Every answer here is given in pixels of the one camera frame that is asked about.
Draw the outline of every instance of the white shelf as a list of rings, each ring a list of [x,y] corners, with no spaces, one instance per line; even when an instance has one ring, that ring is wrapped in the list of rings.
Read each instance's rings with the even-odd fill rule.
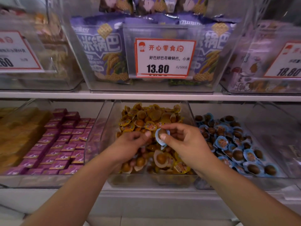
[[[272,102],[301,102],[301,95],[227,95],[214,93],[194,92],[134,92],[134,91],[99,91],[90,92],[83,83],[80,91],[0,91],[0,98],[48,98],[48,99],[84,99],[84,100],[168,100],[168,101],[272,101]]]

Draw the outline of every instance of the purple box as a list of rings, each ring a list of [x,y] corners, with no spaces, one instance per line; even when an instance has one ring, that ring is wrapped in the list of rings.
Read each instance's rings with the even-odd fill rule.
[[[55,160],[69,160],[73,152],[60,152]]]
[[[73,132],[73,128],[65,128],[62,130],[61,135],[71,135]]]
[[[72,175],[76,173],[80,168],[82,168],[83,165],[70,165],[68,169],[66,170],[65,175]]]
[[[30,150],[46,152],[49,149],[49,145],[46,143],[36,143]]]
[[[45,144],[49,144],[52,145],[55,141],[55,137],[42,137],[38,143],[45,143]]]
[[[76,146],[76,150],[81,150],[81,149],[85,149],[86,147],[86,142],[79,142]]]
[[[65,114],[67,114],[67,109],[66,108],[56,108],[55,110],[53,110],[52,114],[55,117],[63,117],[65,116]]]
[[[46,156],[58,156],[60,152],[60,149],[50,149],[49,152],[46,153]]]
[[[44,152],[42,151],[29,151],[23,158],[24,159],[42,159]]]
[[[28,168],[27,167],[11,167],[8,168],[7,171],[5,171],[3,174],[4,175],[23,175],[27,172]]]
[[[58,121],[49,121],[47,124],[45,124],[45,128],[48,130],[58,130],[60,129],[62,123]]]
[[[52,164],[52,163],[54,163],[55,159],[56,159],[56,156],[45,156],[42,159],[40,165]]]
[[[80,164],[83,165],[84,164],[84,154],[79,154],[74,161],[72,162],[72,164]]]
[[[59,170],[44,170],[42,175],[57,175]]]
[[[59,149],[61,150],[64,147],[64,142],[55,142],[50,149]]]
[[[88,136],[89,136],[89,134],[82,134],[82,135],[79,137],[79,139],[80,139],[80,141],[86,142],[86,141],[88,140]]]
[[[71,138],[71,135],[61,135],[58,137],[57,142],[68,143]]]
[[[65,119],[65,118],[64,118],[63,116],[59,116],[59,117],[54,117],[54,118],[52,118],[50,121],[62,123],[62,122],[64,121],[64,119]]]
[[[49,168],[51,167],[51,164],[45,164],[45,165],[38,165],[37,169],[45,169],[45,170],[49,170]]]
[[[65,121],[62,124],[63,128],[75,128],[75,126],[77,125],[77,121]]]
[[[90,120],[91,118],[80,118],[78,123],[89,123]]]
[[[29,169],[26,174],[27,175],[41,175],[45,169]]]
[[[58,174],[59,174],[59,175],[65,175],[66,172],[67,172],[67,169],[65,169],[65,170],[60,170],[60,171],[58,172]]]
[[[80,139],[79,139],[80,137],[81,137],[81,135],[73,135],[71,137],[70,141],[80,141]]]
[[[79,155],[84,155],[84,150],[75,150],[73,153],[72,153],[72,155],[71,155],[71,158],[72,159],[74,159],[74,158],[76,158],[77,156],[79,156]]]
[[[88,123],[87,126],[86,126],[86,128],[92,129],[92,128],[93,128],[93,125],[94,125],[94,123]]]
[[[65,144],[62,152],[73,152],[77,148],[77,144]]]
[[[80,119],[80,115],[78,112],[68,112],[66,115],[65,115],[65,118],[67,120],[79,120]]]
[[[38,159],[23,159],[18,167],[36,168],[39,165]]]
[[[73,135],[82,135],[84,133],[84,129],[73,129]]]
[[[78,123],[75,128],[85,129],[88,123]]]
[[[84,134],[90,134],[90,132],[91,132],[91,129],[89,129],[89,128],[86,128],[86,129],[84,130]]]
[[[47,130],[43,136],[44,137],[57,137],[59,134],[59,131],[58,130]]]
[[[69,160],[55,161],[49,170],[63,170],[69,166]]]

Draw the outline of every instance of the red-bordered price tag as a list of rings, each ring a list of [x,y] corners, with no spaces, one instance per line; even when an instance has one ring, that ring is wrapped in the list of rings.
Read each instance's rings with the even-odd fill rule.
[[[0,31],[0,73],[23,72],[43,72],[43,68],[18,31]]]
[[[136,77],[185,79],[195,45],[195,40],[136,38]]]
[[[265,78],[301,78],[301,42],[287,42]]]

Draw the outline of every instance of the cracker picture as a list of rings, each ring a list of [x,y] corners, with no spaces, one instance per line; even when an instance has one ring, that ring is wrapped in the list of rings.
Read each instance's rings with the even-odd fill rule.
[[[215,23],[211,28],[219,37],[229,30],[225,23]]]
[[[107,36],[111,34],[112,31],[113,29],[108,23],[101,25],[97,30],[98,34],[101,35],[101,37],[104,39],[107,38]]]

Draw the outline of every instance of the forearm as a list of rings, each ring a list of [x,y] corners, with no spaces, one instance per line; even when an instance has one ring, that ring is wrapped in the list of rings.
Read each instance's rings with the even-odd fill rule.
[[[219,160],[214,161],[213,167],[214,170],[208,170],[201,176],[216,190],[244,226],[282,226],[287,219],[290,219],[290,225],[301,225],[299,215],[244,176]]]
[[[82,226],[113,167],[104,151],[75,173],[22,226]]]

